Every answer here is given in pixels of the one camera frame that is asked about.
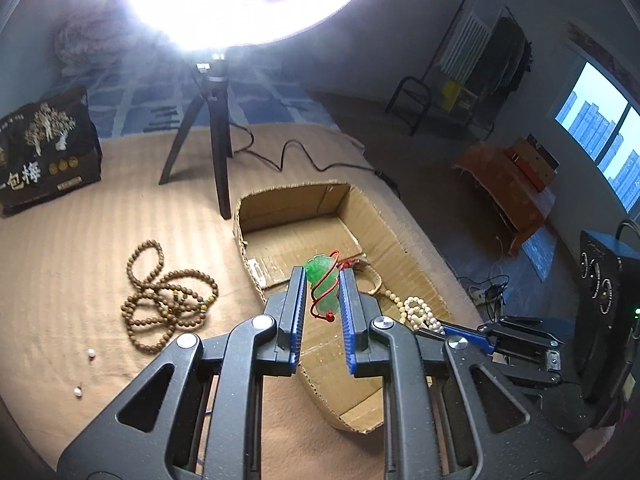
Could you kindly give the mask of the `open cardboard box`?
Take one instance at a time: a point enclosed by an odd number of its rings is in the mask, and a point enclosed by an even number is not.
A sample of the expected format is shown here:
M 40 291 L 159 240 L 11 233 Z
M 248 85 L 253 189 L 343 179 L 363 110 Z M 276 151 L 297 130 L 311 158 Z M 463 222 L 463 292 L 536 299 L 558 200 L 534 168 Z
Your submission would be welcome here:
M 382 425 L 382 384 L 356 379 L 345 364 L 338 315 L 337 274 L 326 270 L 332 252 L 354 264 L 357 285 L 399 318 L 409 297 L 423 299 L 441 323 L 480 322 L 469 296 L 444 258 L 411 222 L 407 211 L 380 209 L 369 195 L 343 182 L 305 183 L 244 195 L 234 214 L 234 235 L 258 295 L 268 299 L 288 286 L 296 266 L 316 259 L 307 287 L 321 298 L 305 309 L 299 365 L 302 382 L 331 426 L 368 434 Z

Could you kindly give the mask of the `window with city view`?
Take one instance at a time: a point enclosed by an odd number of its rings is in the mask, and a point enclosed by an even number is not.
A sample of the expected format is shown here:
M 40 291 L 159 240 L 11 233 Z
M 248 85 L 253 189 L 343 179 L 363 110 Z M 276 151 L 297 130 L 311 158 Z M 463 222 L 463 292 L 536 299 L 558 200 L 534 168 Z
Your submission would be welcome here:
M 639 110 L 590 63 L 566 96 L 555 121 L 596 164 L 630 214 L 639 207 Z

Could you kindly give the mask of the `brown strap wristwatch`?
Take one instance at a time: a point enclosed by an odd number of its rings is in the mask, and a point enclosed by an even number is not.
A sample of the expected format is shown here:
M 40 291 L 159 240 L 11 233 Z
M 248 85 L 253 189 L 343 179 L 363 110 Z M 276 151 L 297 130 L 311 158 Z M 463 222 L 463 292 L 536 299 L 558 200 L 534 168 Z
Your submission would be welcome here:
M 356 284 L 360 292 L 369 296 L 378 294 L 383 286 L 381 274 L 366 259 L 356 258 L 350 265 L 354 271 Z

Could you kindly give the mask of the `orange cloth covered stool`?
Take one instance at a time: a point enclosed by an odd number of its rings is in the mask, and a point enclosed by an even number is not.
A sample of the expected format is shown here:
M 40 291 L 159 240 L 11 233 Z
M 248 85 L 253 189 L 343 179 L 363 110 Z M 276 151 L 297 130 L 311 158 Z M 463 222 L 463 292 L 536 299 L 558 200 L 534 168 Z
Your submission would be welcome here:
M 507 148 L 478 141 L 451 165 L 469 174 L 491 197 L 511 232 L 508 253 L 516 256 L 549 217 L 555 202 L 550 188 L 538 191 Z

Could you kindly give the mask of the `rolled floral quilt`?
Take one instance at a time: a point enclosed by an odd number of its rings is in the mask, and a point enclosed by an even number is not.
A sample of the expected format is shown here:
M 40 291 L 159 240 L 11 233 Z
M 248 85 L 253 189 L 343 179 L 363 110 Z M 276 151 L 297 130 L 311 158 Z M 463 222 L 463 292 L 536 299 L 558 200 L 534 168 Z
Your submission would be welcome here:
M 137 43 L 138 34 L 121 10 L 68 18 L 54 36 L 54 53 L 63 76 L 77 76 L 120 61 Z

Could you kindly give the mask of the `black printed gift bag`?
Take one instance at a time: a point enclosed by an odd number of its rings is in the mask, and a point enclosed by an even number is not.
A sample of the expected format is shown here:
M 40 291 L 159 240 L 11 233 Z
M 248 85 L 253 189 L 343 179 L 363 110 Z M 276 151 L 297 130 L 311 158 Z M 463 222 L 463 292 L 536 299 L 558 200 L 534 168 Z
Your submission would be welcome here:
M 1 118 L 1 213 L 13 216 L 99 182 L 102 150 L 84 86 Z

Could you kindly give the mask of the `black clothes rack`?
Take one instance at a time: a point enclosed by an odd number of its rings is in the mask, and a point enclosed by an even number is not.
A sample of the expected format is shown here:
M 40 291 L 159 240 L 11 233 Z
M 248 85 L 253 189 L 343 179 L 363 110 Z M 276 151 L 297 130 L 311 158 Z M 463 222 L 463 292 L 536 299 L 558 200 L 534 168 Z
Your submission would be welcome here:
M 427 116 L 491 136 L 533 64 L 533 45 L 506 0 L 461 0 L 420 76 L 402 78 L 386 104 L 413 136 Z

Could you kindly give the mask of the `green jade red cord pendant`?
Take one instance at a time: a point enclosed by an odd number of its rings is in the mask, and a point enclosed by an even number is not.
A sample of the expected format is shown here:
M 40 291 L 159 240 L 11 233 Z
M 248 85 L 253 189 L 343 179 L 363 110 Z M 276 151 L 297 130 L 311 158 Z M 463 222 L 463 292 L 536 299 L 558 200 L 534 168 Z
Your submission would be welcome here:
M 329 255 L 315 255 L 304 265 L 310 285 L 309 313 L 318 320 L 333 323 L 338 309 L 338 274 L 350 268 L 352 258 L 342 258 L 338 250 Z

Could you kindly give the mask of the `black tripod stand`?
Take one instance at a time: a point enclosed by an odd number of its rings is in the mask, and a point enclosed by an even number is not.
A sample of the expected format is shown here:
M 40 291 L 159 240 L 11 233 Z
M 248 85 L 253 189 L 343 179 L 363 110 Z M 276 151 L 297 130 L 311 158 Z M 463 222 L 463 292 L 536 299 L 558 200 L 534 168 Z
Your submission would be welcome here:
M 229 70 L 224 53 L 214 53 L 210 61 L 195 65 L 194 75 L 198 93 L 183 115 L 183 120 L 171 144 L 169 154 L 160 173 L 159 185 L 169 182 L 172 168 L 195 119 L 203 107 L 208 113 L 210 151 L 212 152 L 215 190 L 219 214 L 224 220 L 232 216 L 228 159 L 232 157 L 230 117 L 228 107 Z

